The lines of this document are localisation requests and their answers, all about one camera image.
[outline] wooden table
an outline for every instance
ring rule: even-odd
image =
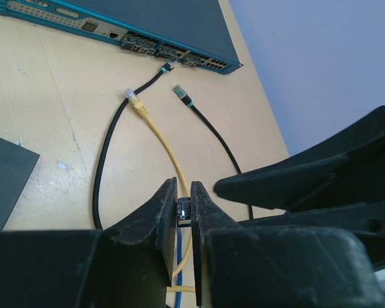
[[[287,157],[268,100],[227,0],[220,0],[244,67],[228,76],[177,65],[140,94],[185,171],[204,183],[213,200],[236,220],[245,205],[217,198],[216,180],[234,175],[220,143],[175,96],[180,84],[248,171]],[[137,88],[164,64],[117,46],[0,16],[0,137],[41,155],[7,230],[93,228],[90,195],[107,126],[127,88]],[[175,169],[155,137],[127,108],[112,138],[103,173],[103,226],[143,204]],[[255,209],[256,216],[277,211]],[[187,242],[188,232],[184,232]],[[184,284],[194,285],[193,258]],[[195,307],[184,294],[182,307]]]

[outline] wall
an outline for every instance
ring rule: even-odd
[[[385,0],[230,3],[291,155],[385,105]]]

